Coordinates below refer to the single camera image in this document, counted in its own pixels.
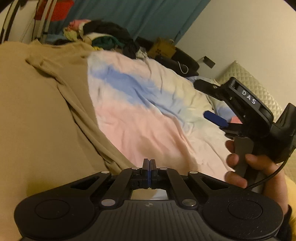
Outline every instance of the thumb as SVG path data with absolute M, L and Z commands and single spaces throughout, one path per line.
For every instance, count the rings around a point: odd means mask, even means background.
M 267 176 L 274 173 L 278 169 L 278 165 L 265 155 L 255 156 L 252 154 L 246 154 L 245 157 L 246 162 L 253 169 L 262 171 Z

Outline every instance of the quilted cushion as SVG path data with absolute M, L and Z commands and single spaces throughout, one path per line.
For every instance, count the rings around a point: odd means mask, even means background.
M 280 117 L 283 109 L 272 95 L 265 89 L 260 82 L 254 78 L 245 68 L 234 61 L 225 73 L 216 79 L 219 84 L 226 83 L 230 77 L 234 77 L 251 90 L 273 113 L 274 122 Z

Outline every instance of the pile of clothes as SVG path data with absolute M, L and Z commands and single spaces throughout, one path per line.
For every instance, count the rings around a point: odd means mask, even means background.
M 82 40 L 96 50 L 115 50 L 131 59 L 143 59 L 147 56 L 145 50 L 140 49 L 139 44 L 134 42 L 127 29 L 112 22 L 74 20 L 64 28 L 63 32 L 69 42 Z

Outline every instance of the ribbed black surface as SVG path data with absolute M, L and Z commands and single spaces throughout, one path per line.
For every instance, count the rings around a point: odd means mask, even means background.
M 126 200 L 103 211 L 84 233 L 68 241 L 227 241 L 211 230 L 196 211 L 175 201 Z

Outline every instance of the finger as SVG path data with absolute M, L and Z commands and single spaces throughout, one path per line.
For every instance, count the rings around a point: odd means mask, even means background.
M 246 154 L 246 162 L 255 170 L 262 171 L 265 175 L 274 173 L 279 167 L 267 156 Z
M 229 167 L 234 168 L 239 162 L 239 156 L 235 153 L 229 154 L 226 158 L 226 163 Z
M 241 188 L 247 187 L 247 180 L 240 177 L 235 172 L 232 172 L 232 171 L 227 172 L 224 178 L 225 178 L 225 181 L 229 184 L 232 184 Z
M 231 140 L 226 141 L 225 146 L 231 153 L 234 153 L 234 142 L 233 141 L 231 141 Z

